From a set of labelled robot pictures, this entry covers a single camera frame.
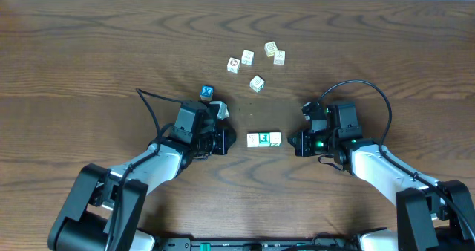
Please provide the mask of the green Z letter block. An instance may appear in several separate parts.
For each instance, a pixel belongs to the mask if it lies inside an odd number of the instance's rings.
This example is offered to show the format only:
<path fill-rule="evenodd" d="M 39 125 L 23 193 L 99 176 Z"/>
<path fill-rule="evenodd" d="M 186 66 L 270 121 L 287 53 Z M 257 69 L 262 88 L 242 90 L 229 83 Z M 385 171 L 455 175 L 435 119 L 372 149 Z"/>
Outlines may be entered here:
<path fill-rule="evenodd" d="M 269 133 L 270 146 L 280 146 L 282 144 L 282 136 L 280 132 Z"/>

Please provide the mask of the wooden block with brown drawing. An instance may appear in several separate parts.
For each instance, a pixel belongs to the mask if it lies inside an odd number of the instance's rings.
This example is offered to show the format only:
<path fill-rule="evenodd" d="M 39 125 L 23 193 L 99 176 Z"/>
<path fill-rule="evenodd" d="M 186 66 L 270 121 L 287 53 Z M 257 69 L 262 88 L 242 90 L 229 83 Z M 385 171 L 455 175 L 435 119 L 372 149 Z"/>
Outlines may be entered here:
<path fill-rule="evenodd" d="M 259 146 L 259 133 L 248 133 L 246 138 L 247 147 L 258 147 Z"/>

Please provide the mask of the green E letter block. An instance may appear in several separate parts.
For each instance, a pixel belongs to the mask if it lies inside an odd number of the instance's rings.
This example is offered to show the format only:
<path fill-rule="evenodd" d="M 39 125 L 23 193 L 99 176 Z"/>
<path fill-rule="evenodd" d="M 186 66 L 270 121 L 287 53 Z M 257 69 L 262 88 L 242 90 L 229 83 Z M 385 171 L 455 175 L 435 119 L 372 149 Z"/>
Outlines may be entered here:
<path fill-rule="evenodd" d="M 270 146 L 270 133 L 269 132 L 260 132 L 258 134 L 258 146 L 259 147 L 269 147 Z"/>

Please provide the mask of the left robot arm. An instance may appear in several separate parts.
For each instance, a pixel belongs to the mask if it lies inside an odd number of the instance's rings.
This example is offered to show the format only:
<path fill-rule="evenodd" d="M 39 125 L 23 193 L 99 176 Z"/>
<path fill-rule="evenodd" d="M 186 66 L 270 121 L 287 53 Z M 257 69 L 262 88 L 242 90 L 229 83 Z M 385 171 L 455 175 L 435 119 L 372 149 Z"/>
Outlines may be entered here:
<path fill-rule="evenodd" d="M 78 174 L 47 239 L 51 250 L 152 250 L 138 228 L 145 198 L 193 160 L 225 155 L 236 132 L 208 119 L 183 128 L 169 123 L 144 153 L 109 169 L 88 164 Z"/>

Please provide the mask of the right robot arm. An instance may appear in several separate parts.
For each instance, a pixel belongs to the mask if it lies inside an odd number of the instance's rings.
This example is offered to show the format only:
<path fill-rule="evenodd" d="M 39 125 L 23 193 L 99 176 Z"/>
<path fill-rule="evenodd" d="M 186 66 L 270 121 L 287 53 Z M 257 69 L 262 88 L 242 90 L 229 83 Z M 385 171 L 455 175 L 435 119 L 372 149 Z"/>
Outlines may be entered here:
<path fill-rule="evenodd" d="M 397 230 L 357 234 L 346 250 L 473 250 L 474 204 L 465 184 L 427 176 L 365 138 L 354 117 L 319 119 L 288 137 L 299 157 L 326 158 L 376 188 L 395 207 Z"/>

